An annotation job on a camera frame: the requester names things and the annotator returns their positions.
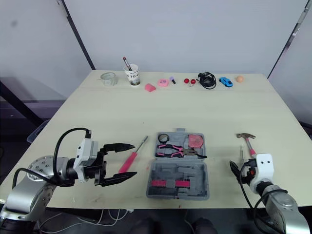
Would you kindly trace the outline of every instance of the pen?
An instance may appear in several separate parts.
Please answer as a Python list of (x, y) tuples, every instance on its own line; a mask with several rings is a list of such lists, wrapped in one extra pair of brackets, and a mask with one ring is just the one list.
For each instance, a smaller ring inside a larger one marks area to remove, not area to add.
[(125, 61), (125, 64), (126, 64), (126, 66), (127, 66), (128, 70), (131, 72), (131, 71), (132, 71), (132, 69), (131, 69), (130, 64), (128, 63), (128, 61), (127, 61), (126, 57), (123, 57), (122, 59)]

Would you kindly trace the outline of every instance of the orange ball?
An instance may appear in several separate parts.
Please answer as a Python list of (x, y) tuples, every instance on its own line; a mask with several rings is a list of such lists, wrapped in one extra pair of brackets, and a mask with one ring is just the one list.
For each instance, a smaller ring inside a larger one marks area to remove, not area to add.
[(238, 77), (236, 77), (236, 81), (237, 82), (243, 82), (243, 80), (244, 80), (244, 77), (243, 76), (238, 76)]

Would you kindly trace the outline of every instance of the white cable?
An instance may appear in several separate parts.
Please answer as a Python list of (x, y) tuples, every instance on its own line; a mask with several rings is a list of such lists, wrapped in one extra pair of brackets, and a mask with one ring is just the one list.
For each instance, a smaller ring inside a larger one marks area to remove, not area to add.
[(193, 228), (192, 225), (189, 223), (189, 221), (186, 220), (187, 212), (188, 212), (188, 210), (187, 210), (186, 213), (185, 213), (184, 222), (187, 223), (187, 224), (190, 226), (190, 228), (192, 229), (192, 233), (195, 234), (194, 228)]
[(43, 233), (53, 234), (53, 233), (59, 233), (59, 232), (65, 231), (65, 230), (67, 230), (67, 229), (69, 229), (69, 228), (71, 228), (71, 227), (73, 227), (73, 226), (79, 225), (79, 224), (89, 224), (89, 223), (75, 223), (75, 224), (73, 224), (73, 225), (71, 225), (71, 226), (68, 226), (67, 228), (64, 228), (64, 229), (62, 229), (62, 230), (55, 231), (55, 232), (43, 231), (43, 230), (41, 229), (41, 226), (40, 226), (39, 230), (40, 230), (41, 232), (43, 232)]
[(37, 222), (38, 228), (42, 227), (42, 226), (43, 226), (46, 222), (48, 222), (50, 219), (55, 218), (55, 217), (57, 217), (57, 216), (60, 216), (61, 214), (62, 214), (62, 213), (59, 213), (59, 214), (57, 214), (57, 215), (55, 215), (55, 216), (52, 216), (52, 217), (48, 218), (48, 219), (45, 220), (43, 223), (41, 223), (41, 225), (39, 225), (39, 220), (38, 220), (38, 222)]
[(117, 220), (117, 221), (122, 220), (122, 219), (127, 215), (127, 213), (128, 213), (128, 211), (126, 210), (126, 213), (125, 213), (121, 218), (116, 219), (116, 218), (114, 218), (114, 217), (112, 216), (111, 210), (108, 210), (109, 217), (110, 217), (112, 220)]
[(57, 215), (55, 215), (55, 216), (53, 216), (53, 217), (51, 217), (51, 218), (48, 218), (48, 219), (47, 219), (46, 221), (44, 221), (41, 225), (39, 224), (39, 221), (38, 221), (38, 222), (37, 222), (37, 225), (38, 225), (39, 230), (40, 230), (41, 232), (43, 232), (43, 233), (48, 233), (48, 234), (59, 233), (59, 232), (65, 231), (65, 230), (67, 230), (67, 229), (69, 229), (69, 228), (71, 228), (71, 227), (74, 227), (74, 226), (76, 226), (76, 225), (79, 225), (79, 224), (93, 224), (93, 225), (99, 225), (99, 226), (105, 226), (105, 227), (112, 227), (112, 226), (114, 226), (114, 225), (117, 223), (118, 219), (119, 219), (120, 209), (118, 210), (118, 214), (117, 214), (117, 218), (116, 218), (115, 222), (112, 223), (112, 224), (100, 224), (100, 222), (101, 222), (101, 220), (102, 220), (102, 217), (103, 217), (103, 212), (104, 212), (104, 210), (102, 210), (101, 217), (100, 217), (100, 219), (99, 219), (99, 221), (98, 221), (97, 223), (89, 222), (89, 221), (86, 221), (86, 220), (83, 220), (83, 219), (78, 218), (79, 220), (82, 220), (83, 222), (81, 222), (81, 223), (75, 223), (75, 224), (73, 224), (73, 225), (70, 225), (70, 226), (68, 226), (68, 227), (66, 227), (66, 228), (64, 228), (64, 229), (62, 229), (62, 230), (58, 230), (58, 231), (55, 231), (55, 232), (44, 231), (44, 230), (41, 229), (41, 227), (42, 227), (47, 221), (49, 221), (50, 219), (55, 218), (55, 217), (61, 215), (61, 213), (60, 213), (60, 214), (57, 214)]

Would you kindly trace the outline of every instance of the blue toy car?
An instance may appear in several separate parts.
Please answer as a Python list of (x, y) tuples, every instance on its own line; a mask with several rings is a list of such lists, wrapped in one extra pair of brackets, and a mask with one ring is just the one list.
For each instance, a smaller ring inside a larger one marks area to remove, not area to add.
[(233, 83), (230, 81), (230, 79), (227, 79), (226, 77), (221, 77), (219, 81), (224, 84), (226, 87), (232, 87)]

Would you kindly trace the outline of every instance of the hammer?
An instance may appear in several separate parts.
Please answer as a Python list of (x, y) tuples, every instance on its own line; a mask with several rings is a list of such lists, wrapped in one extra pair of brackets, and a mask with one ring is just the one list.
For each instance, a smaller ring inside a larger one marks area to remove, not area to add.
[(247, 146), (248, 146), (248, 149), (249, 149), (249, 154), (251, 157), (254, 157), (256, 155), (254, 149), (252, 148), (252, 145), (250, 144), (249, 142), (249, 138), (252, 138), (252, 139), (255, 139), (255, 136), (254, 135), (251, 135), (249, 133), (237, 133), (236, 134), (236, 137), (237, 138), (244, 138), (246, 143), (247, 143)]

